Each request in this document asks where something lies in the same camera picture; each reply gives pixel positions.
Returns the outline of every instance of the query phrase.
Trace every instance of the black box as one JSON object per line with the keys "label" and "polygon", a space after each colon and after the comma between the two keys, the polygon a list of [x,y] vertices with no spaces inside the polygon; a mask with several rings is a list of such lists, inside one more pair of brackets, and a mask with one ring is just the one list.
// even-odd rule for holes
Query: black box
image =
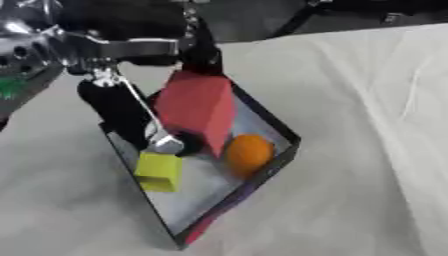
{"label": "black box", "polygon": [[[135,185],[139,187],[145,200],[152,207],[152,209],[157,215],[157,218],[160,220],[166,232],[174,240],[179,249],[184,249],[185,247],[193,243],[198,237],[200,237],[206,231],[206,229],[213,223],[214,220],[216,220],[219,216],[221,216],[228,210],[237,206],[240,202],[244,201],[252,193],[254,193],[261,185],[263,185],[267,180],[269,180],[272,176],[276,175],[283,167],[285,167],[288,163],[290,163],[296,156],[297,150],[300,145],[301,138],[296,133],[294,133],[290,128],[288,128],[288,126],[286,126],[284,123],[278,120],[273,114],[271,114],[268,110],[266,110],[260,103],[258,103],[255,99],[253,99],[250,95],[248,95],[238,85],[232,84],[232,88],[235,95],[235,101],[237,102],[238,106],[237,121],[235,123],[238,123],[238,120],[241,120],[240,123],[247,123],[249,120],[247,126],[256,127],[254,128],[255,131],[253,131],[250,130],[251,128],[246,128],[245,124],[240,125],[240,123],[238,123],[240,127],[238,128],[237,127],[238,125],[235,124],[235,127],[234,129],[232,129],[232,132],[235,131],[235,133],[238,133],[236,130],[248,129],[250,130],[250,132],[270,133],[269,136],[276,137],[276,139],[274,140],[276,141],[275,143],[278,143],[276,144],[277,148],[276,156],[261,170],[259,170],[256,174],[254,174],[253,177],[251,177],[249,180],[246,181],[232,180],[232,178],[227,177],[226,172],[222,170],[218,171],[210,170],[211,173],[215,173],[218,175],[217,177],[219,177],[215,178],[214,181],[210,181],[210,183],[219,180],[219,182],[217,183],[225,184],[224,186],[221,186],[224,187],[224,189],[221,189],[223,192],[219,194],[219,196],[212,193],[213,195],[209,196],[209,198],[206,198],[199,203],[195,202],[198,205],[198,207],[196,208],[193,207],[194,210],[189,209],[190,211],[189,214],[185,214],[185,216],[187,217],[182,216],[179,218],[178,216],[175,216],[175,218],[173,218],[168,216],[167,214],[164,214],[164,212],[167,212],[166,210],[164,210],[164,208],[166,208],[165,207],[166,205],[168,206],[174,205],[175,207],[178,207],[178,205],[182,205],[185,202],[188,202],[188,200],[179,201],[182,199],[181,198],[182,196],[185,196],[185,193],[178,194],[182,193],[182,191],[180,191],[168,195],[166,193],[156,194],[154,192],[144,191],[140,187],[139,182],[133,176],[134,172],[133,165],[138,159],[138,152],[135,149],[133,149],[130,146],[130,144],[126,145],[127,142],[121,140],[114,133],[114,131],[112,131],[107,126],[107,124],[105,123],[100,124],[100,127],[103,130],[104,134],[106,135],[108,141],[110,142],[115,152],[117,153],[118,157],[122,160],[123,164],[129,171],[129,175],[132,176]],[[244,116],[244,118],[238,119],[238,115],[240,115],[243,112],[244,115],[243,114],[242,115]],[[217,167],[217,169],[220,169],[219,163],[214,166]],[[193,173],[193,171],[191,172],[183,171],[183,176],[188,177],[187,175],[190,173]]]}

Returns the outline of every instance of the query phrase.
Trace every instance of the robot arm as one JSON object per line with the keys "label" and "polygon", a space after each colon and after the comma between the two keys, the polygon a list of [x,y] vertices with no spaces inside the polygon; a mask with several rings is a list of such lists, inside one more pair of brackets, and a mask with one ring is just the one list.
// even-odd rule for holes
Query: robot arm
{"label": "robot arm", "polygon": [[[0,10],[0,122],[63,70],[91,74],[94,79],[85,80],[78,91],[103,120],[115,123],[120,135],[140,150],[148,139],[153,151],[179,153],[182,141],[163,129],[138,88],[119,74],[117,65],[122,61],[137,65],[181,61],[185,70],[222,74],[213,36],[187,6],[137,0],[7,1]],[[131,110],[106,106],[102,99],[106,97],[127,102]],[[135,118],[126,120],[126,127],[119,127],[123,120],[118,119],[132,115]]]}

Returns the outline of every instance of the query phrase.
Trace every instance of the black cable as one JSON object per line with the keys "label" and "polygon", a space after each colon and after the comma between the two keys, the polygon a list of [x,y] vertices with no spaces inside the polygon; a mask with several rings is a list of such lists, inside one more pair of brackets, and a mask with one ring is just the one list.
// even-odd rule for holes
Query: black cable
{"label": "black cable", "polygon": [[302,27],[313,15],[317,14],[321,8],[319,6],[307,5],[296,12],[296,14],[281,28],[272,33],[266,39],[291,35],[297,29]]}

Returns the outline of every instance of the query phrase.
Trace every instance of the white tablecloth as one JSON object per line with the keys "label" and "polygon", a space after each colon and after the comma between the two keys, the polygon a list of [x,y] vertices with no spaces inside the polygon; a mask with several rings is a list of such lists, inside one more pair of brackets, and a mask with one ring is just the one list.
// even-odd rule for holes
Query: white tablecloth
{"label": "white tablecloth", "polygon": [[[303,136],[297,159],[184,252],[61,77],[0,134],[8,256],[448,254],[448,26],[223,46],[227,73]],[[170,70],[125,67],[151,92]]]}

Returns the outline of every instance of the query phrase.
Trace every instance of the open box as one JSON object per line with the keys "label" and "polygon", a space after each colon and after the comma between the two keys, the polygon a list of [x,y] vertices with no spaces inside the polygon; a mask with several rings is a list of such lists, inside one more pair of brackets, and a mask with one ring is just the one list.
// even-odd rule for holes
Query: open box
{"label": "open box", "polygon": [[219,159],[208,155],[183,160],[180,189],[175,193],[144,191],[133,172],[139,152],[121,139],[107,124],[100,124],[107,139],[133,177],[136,186],[153,208],[166,232],[180,249],[193,243],[219,216],[249,197],[269,178],[290,163],[300,137],[267,111],[238,85],[232,84],[237,115],[231,135],[256,133],[275,144],[275,157],[250,179],[230,175]]}

